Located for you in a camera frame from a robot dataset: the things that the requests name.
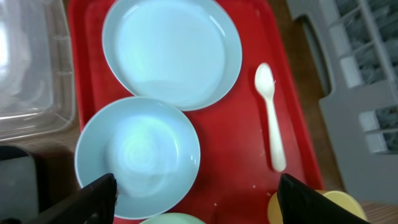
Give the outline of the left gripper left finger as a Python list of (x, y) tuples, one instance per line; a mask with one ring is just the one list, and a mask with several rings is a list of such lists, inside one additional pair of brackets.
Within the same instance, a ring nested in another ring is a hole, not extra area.
[(117, 182), (105, 174), (31, 220), (33, 224), (113, 224)]

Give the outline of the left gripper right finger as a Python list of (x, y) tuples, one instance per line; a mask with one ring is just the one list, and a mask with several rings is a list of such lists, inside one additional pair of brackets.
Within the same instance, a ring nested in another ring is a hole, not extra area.
[(368, 224), (290, 174), (282, 174), (277, 199), (284, 224)]

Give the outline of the light blue rice bowl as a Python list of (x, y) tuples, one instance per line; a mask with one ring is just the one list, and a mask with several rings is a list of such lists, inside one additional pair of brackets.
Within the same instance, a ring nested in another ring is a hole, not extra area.
[(117, 182), (114, 215), (142, 220), (170, 210), (189, 192), (200, 167), (200, 142), (176, 107), (133, 96), (99, 110), (75, 150), (81, 187), (107, 173)]

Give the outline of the mint green bowl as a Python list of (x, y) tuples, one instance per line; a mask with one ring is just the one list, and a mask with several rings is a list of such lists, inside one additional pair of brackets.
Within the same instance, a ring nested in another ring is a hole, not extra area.
[(140, 224), (205, 224), (199, 218), (185, 213), (163, 213), (148, 218)]

